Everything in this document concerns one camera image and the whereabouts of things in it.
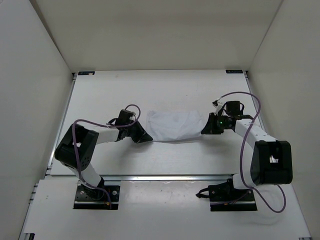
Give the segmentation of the white skirt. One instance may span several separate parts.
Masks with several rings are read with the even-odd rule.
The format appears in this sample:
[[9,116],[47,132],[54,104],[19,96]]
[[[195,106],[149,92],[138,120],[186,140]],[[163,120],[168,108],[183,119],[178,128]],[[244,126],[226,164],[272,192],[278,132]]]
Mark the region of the white skirt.
[[146,132],[154,142],[174,142],[198,138],[205,127],[197,111],[167,112],[150,110],[146,115]]

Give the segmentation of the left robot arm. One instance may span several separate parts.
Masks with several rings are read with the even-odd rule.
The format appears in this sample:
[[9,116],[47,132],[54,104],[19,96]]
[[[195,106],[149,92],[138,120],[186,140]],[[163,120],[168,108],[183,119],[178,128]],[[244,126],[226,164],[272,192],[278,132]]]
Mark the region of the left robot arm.
[[99,199],[104,195],[105,187],[103,178],[91,164],[95,148],[124,138],[131,138],[136,144],[153,141],[138,119],[128,109],[122,109],[118,117],[106,124],[77,119],[58,144],[54,157],[78,177],[93,199]]

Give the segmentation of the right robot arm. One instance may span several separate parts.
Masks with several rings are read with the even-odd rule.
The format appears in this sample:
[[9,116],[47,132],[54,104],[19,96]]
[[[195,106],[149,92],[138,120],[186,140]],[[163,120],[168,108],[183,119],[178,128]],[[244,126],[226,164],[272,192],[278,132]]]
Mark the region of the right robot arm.
[[293,180],[292,150],[286,140],[278,140],[255,124],[254,117],[244,114],[245,106],[238,100],[214,101],[201,131],[203,135],[220,135],[232,130],[243,138],[240,148],[239,173],[232,175],[232,183],[224,187],[224,195],[236,200],[242,190],[261,185],[288,185]]

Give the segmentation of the right blue corner label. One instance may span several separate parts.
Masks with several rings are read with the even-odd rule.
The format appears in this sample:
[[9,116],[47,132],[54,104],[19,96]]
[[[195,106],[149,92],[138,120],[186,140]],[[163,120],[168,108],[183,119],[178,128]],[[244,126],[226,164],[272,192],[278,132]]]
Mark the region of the right blue corner label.
[[241,69],[226,69],[225,72],[227,74],[243,74]]

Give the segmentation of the blue corner label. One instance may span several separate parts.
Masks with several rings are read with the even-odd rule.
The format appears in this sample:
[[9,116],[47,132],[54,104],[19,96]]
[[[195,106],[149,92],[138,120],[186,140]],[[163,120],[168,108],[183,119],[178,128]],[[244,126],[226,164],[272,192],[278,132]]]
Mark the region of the blue corner label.
[[93,76],[95,71],[79,71],[77,73],[78,76]]
[[241,69],[226,69],[225,72],[227,74],[243,74]]

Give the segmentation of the left blue corner label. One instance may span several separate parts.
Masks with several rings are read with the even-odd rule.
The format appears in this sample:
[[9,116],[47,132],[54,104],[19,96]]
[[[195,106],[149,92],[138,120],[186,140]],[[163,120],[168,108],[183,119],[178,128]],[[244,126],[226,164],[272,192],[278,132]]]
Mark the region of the left blue corner label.
[[79,71],[77,73],[78,76],[93,76],[95,71]]

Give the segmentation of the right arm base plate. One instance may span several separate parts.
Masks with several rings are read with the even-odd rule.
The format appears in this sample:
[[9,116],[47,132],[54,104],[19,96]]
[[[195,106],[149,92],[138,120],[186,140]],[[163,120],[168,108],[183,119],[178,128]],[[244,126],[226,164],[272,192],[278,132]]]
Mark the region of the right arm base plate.
[[197,198],[209,199],[211,212],[254,212],[257,211],[255,196],[250,189],[234,188],[231,179],[201,189]]

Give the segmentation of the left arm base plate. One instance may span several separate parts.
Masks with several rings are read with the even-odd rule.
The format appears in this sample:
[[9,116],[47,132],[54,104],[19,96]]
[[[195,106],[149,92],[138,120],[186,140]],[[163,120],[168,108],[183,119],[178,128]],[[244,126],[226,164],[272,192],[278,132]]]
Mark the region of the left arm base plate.
[[120,200],[120,185],[109,185],[104,183],[104,189],[108,192],[110,201],[104,191],[90,189],[77,184],[73,209],[75,210],[118,210]]

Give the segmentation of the aluminium front rail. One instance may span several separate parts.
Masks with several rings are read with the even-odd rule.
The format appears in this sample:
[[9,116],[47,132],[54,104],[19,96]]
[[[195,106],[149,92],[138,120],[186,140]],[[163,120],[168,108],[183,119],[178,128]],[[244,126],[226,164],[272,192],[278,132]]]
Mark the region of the aluminium front rail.
[[103,175],[105,181],[226,181],[232,175]]

